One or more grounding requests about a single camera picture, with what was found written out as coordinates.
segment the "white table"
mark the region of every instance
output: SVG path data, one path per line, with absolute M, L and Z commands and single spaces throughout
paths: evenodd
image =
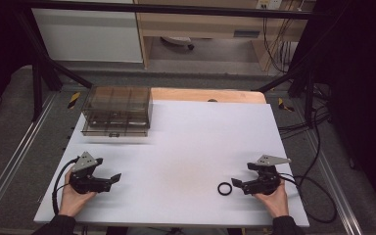
M 233 187 L 231 177 L 256 179 L 247 163 L 262 154 L 286 158 L 269 105 L 154 100 L 148 137 L 88 137 L 81 116 L 49 185 L 36 222 L 54 216 L 51 192 L 61 168 L 84 151 L 104 162 L 95 177 L 122 173 L 111 192 L 100 193 L 76 217 L 78 222 L 117 226 L 256 227 L 271 224 L 264 205 Z M 288 164 L 279 172 L 292 173 Z M 309 226 L 296 188 L 286 182 L 291 216 Z

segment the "transparent plastic box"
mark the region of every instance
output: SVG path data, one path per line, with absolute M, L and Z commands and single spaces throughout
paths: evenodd
M 147 136 L 153 110 L 150 87 L 93 86 L 81 109 L 85 136 Z

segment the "black rubber ring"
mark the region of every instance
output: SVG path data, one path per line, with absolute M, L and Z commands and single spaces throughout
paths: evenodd
M 227 185 L 228 187 L 230 187 L 230 191 L 228 191 L 228 193 L 222 193 L 221 190 L 219 190 L 219 188 L 222 186 L 222 185 Z M 227 183 L 227 182 L 222 182 L 220 184 L 218 184 L 218 193 L 222 196 L 227 196 L 231 193 L 231 191 L 233 191 L 233 187 L 231 187 L 231 184 Z

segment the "human hand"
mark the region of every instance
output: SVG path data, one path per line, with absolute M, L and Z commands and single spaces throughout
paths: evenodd
M 253 196 L 264 203 L 273 218 L 289 215 L 288 195 L 286 194 L 284 179 L 280 180 L 279 187 L 272 194 L 254 194 Z
M 90 199 L 96 196 L 96 192 L 88 192 L 86 194 L 79 194 L 69 185 L 71 175 L 71 168 L 65 176 L 65 184 L 63 188 L 63 198 L 61 201 L 60 215 L 67 215 L 74 217 L 76 216 L 84 207 L 84 205 L 90 201 Z

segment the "gray floor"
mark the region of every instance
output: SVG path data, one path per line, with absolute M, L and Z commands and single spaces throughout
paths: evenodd
M 250 90 L 271 80 L 278 72 L 269 75 L 261 72 L 251 54 L 251 44 L 244 40 L 197 39 L 194 51 L 167 45 L 157 39 L 154 42 L 151 66 L 146 70 L 129 69 L 114 71 L 81 70 L 78 73 L 97 84 L 149 85 L 162 87 L 193 87 Z M 63 148 L 68 145 L 71 128 L 79 116 L 79 107 L 84 100 L 81 94 L 73 110 L 67 109 L 76 84 L 64 78 L 66 89 L 57 93 L 52 110 L 36 135 L 29 151 L 15 174 L 6 193 L 0 201 L 0 232 L 27 234 L 39 225 L 32 220 L 39 207 L 37 202 L 47 189 Z M 266 94 L 272 105 L 279 126 L 301 122 L 297 112 L 278 109 L 278 98 L 284 98 L 288 106 L 301 100 L 288 99 L 284 92 L 288 84 L 282 84 L 275 91 Z M 29 70 L 19 70 L 3 96 L 0 105 L 0 174 L 21 142 L 30 126 L 32 117 L 32 87 Z M 327 156 L 334 173 L 340 179 L 341 187 L 348 198 L 353 213 L 364 234 L 376 234 L 376 195 L 362 171 L 349 167 L 348 158 L 333 123 L 324 122 L 319 126 L 322 151 Z M 284 140 L 291 168 L 294 174 L 303 174 L 313 151 L 305 133 Z M 309 174 L 325 186 L 318 167 Z M 328 218 L 332 208 L 318 189 L 305 184 L 305 208 L 315 217 Z M 309 234 L 347 234 L 342 220 L 323 224 L 309 220 Z M 92 227 L 92 231 L 104 231 L 104 227 Z M 248 234 L 262 233 L 262 229 L 248 230 Z

